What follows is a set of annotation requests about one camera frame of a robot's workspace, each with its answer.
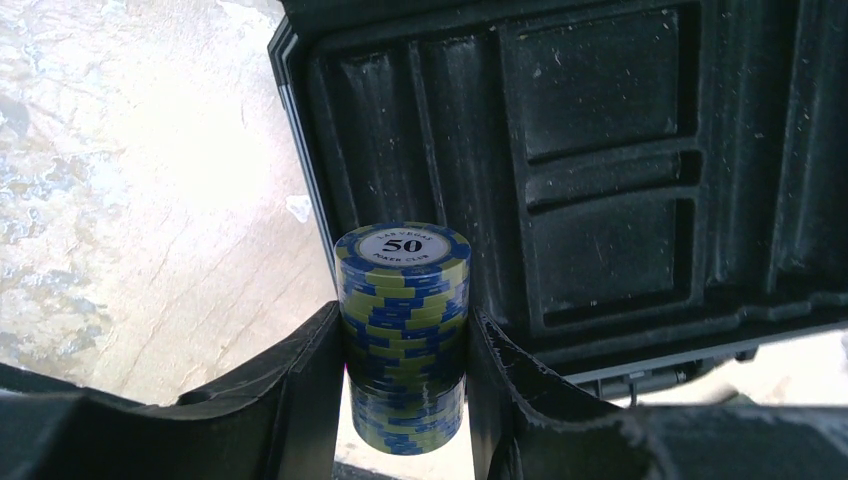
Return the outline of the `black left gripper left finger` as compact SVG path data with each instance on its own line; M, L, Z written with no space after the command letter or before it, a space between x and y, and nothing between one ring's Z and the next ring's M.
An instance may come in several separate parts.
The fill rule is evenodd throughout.
M1 368L5 479L329 479L343 383L340 310L169 406Z

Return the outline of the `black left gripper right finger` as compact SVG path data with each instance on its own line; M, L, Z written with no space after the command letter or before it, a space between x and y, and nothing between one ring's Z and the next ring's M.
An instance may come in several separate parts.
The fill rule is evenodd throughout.
M570 384L476 309L467 392L479 479L843 479L847 412L620 408Z

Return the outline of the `blue green poker chip stack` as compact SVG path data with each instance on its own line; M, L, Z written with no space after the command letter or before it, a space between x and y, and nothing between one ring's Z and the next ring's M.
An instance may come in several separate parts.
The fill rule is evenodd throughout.
M391 455L439 449L463 420L469 241L392 222L346 233L334 254L356 432Z

